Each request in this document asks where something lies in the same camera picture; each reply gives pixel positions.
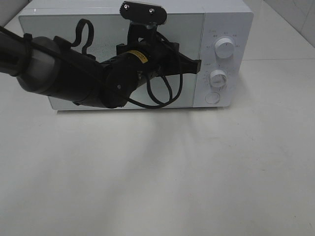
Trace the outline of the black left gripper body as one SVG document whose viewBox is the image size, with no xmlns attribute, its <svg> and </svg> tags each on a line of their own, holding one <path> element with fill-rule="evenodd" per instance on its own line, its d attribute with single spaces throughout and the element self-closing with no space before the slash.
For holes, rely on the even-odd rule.
<svg viewBox="0 0 315 236">
<path fill-rule="evenodd" d="M 201 60 L 181 54 L 179 44 L 168 41 L 157 27 L 129 24 L 127 44 L 116 46 L 117 56 L 124 57 L 123 65 L 133 69 L 141 81 L 162 75 L 197 74 Z"/>
</svg>

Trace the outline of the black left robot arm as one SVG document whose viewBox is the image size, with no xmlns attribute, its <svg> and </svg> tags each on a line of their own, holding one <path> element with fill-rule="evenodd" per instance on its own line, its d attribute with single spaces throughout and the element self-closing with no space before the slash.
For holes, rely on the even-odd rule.
<svg viewBox="0 0 315 236">
<path fill-rule="evenodd" d="M 98 62 L 87 49 L 94 39 L 91 21 L 81 19 L 75 40 L 18 36 L 0 29 L 0 70 L 17 78 L 28 92 L 71 101 L 75 105 L 115 109 L 132 103 L 159 109 L 179 97 L 167 76 L 197 74 L 201 60 L 190 59 L 158 32 L 167 19 L 159 5 L 123 1 L 120 15 L 130 21 L 127 43 L 116 55 Z"/>
</svg>

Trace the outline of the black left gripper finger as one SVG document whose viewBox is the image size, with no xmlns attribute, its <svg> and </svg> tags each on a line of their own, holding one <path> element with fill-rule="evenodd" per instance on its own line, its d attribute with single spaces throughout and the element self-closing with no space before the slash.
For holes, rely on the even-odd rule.
<svg viewBox="0 0 315 236">
<path fill-rule="evenodd" d="M 163 25 L 167 20 L 165 9 L 155 4 L 124 1 L 119 12 L 124 19 L 145 25 Z"/>
</svg>

